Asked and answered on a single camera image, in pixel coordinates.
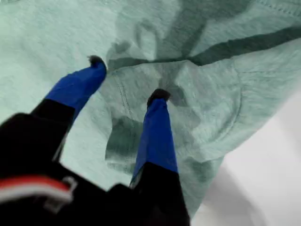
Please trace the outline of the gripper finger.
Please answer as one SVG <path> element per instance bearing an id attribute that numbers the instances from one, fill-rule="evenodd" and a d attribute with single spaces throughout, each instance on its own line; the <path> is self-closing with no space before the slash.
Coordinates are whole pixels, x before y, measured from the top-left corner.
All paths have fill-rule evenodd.
<path id="1" fill-rule="evenodd" d="M 167 109 L 169 98 L 168 91 L 156 89 L 147 101 L 130 184 L 137 195 L 140 225 L 143 226 L 190 225 Z"/>
<path id="2" fill-rule="evenodd" d="M 104 82 L 107 74 L 104 61 L 91 55 L 89 63 L 89 67 L 62 77 L 32 110 L 35 157 L 52 160 L 60 155 L 80 111 Z"/>

